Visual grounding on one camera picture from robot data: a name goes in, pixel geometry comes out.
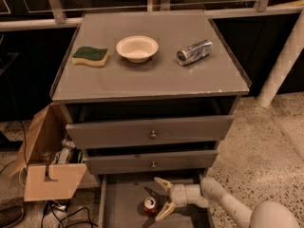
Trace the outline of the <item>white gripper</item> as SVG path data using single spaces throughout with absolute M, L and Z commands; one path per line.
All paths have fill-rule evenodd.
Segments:
M 161 221 L 171 215 L 177 206 L 196 205 L 200 208 L 207 208 L 209 200 L 202 196 L 198 184 L 172 184 L 168 180 L 155 177 L 154 181 L 166 192 L 169 191 L 169 198 L 172 202 L 167 202 L 156 215 L 155 221 Z

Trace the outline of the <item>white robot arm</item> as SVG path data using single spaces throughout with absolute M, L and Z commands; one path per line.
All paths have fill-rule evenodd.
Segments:
M 251 210 L 210 177 L 202 178 L 200 184 L 173 184 L 158 177 L 154 181 L 168 195 L 168 201 L 155 217 L 155 221 L 168 217 L 177 207 L 196 205 L 210 208 L 218 204 L 238 228 L 300 228 L 294 214 L 284 205 L 263 201 Z

